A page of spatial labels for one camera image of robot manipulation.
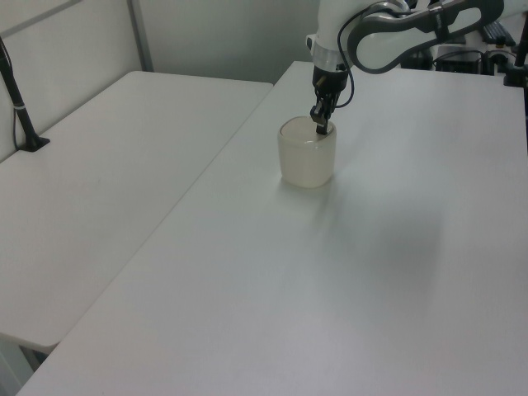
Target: equipment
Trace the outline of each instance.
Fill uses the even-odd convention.
[[[17,82],[13,74],[13,67],[9,53],[7,52],[6,46],[3,44],[2,38],[0,37],[0,74],[2,75],[3,81],[6,83],[7,92],[11,97],[13,103],[13,114],[18,116],[24,134],[26,135],[26,143],[18,147],[15,143],[15,148],[22,151],[29,151],[34,153],[35,151],[46,146],[50,142],[49,139],[41,138],[36,134],[33,124],[31,123],[30,115],[27,113],[26,104],[22,100],[22,95],[18,90]],[[16,142],[15,130],[13,126],[13,141]]]
[[[516,44],[510,32],[497,21],[481,27],[478,29],[478,33],[486,44],[505,45],[507,47],[513,47]]]
[[[404,0],[321,0],[318,32],[307,37],[317,97],[310,115],[317,132],[326,134],[335,109],[351,101],[353,64],[385,73],[410,54],[526,10],[528,0],[445,0],[416,11]],[[338,105],[348,78],[351,96]]]

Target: robotic arm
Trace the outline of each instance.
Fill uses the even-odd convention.
[[[528,0],[444,0],[416,12],[404,0],[321,0],[318,32],[307,37],[318,133],[327,133],[353,64],[385,73],[410,54],[526,10]]]

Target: black mount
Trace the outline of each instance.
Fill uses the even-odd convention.
[[[13,75],[12,66],[5,50],[2,38],[0,37],[0,73],[2,74],[3,81],[6,83],[7,92],[11,97],[13,108],[15,109],[18,120],[22,125],[24,134],[26,135],[26,143],[20,146],[18,149],[22,151],[29,151],[34,153],[38,149],[47,145],[50,142],[49,139],[41,138],[36,134],[33,124],[31,123],[30,115],[27,113],[26,105],[22,100],[22,95],[15,81]]]

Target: white wall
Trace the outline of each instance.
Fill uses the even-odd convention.
[[[156,72],[276,83],[294,60],[310,60],[318,0],[137,2]]]
[[[37,133],[140,70],[126,0],[82,0],[4,42]],[[12,104],[0,81],[0,161],[13,152],[11,123]]]

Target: plastic cup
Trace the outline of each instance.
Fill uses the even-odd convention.
[[[318,134],[310,117],[296,117],[279,130],[280,171],[294,186],[315,188],[333,174],[336,157],[336,126],[328,123],[328,134]]]

